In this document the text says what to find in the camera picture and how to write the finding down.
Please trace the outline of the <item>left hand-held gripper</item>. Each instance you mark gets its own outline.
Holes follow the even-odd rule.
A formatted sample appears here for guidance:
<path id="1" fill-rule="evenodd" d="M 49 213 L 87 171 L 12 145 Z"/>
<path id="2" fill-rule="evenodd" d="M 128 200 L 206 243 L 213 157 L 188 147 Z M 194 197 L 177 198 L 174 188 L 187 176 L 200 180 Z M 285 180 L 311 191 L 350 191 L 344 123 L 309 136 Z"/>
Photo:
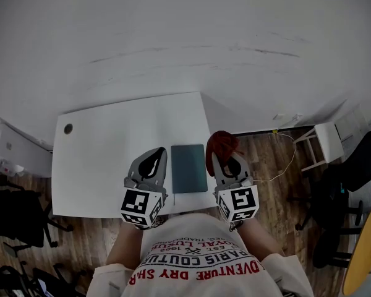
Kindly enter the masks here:
<path id="1" fill-rule="evenodd" d="M 125 195 L 121 217 L 139 230 L 156 228 L 167 192 L 164 187 L 168 154 L 164 147 L 151 149 L 137 157 L 124 178 Z"/>

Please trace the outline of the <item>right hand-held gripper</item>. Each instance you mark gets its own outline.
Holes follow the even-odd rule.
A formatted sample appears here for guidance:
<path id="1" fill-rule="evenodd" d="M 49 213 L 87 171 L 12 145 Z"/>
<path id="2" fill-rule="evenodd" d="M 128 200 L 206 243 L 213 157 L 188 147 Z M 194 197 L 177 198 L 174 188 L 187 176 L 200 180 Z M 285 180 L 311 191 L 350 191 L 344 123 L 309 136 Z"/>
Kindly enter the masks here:
<path id="1" fill-rule="evenodd" d="M 254 218 L 259 209 L 258 189 L 246 160 L 233 152 L 226 165 L 221 165 L 216 153 L 211 154 L 216 180 L 214 195 L 224 221 L 240 223 Z"/>

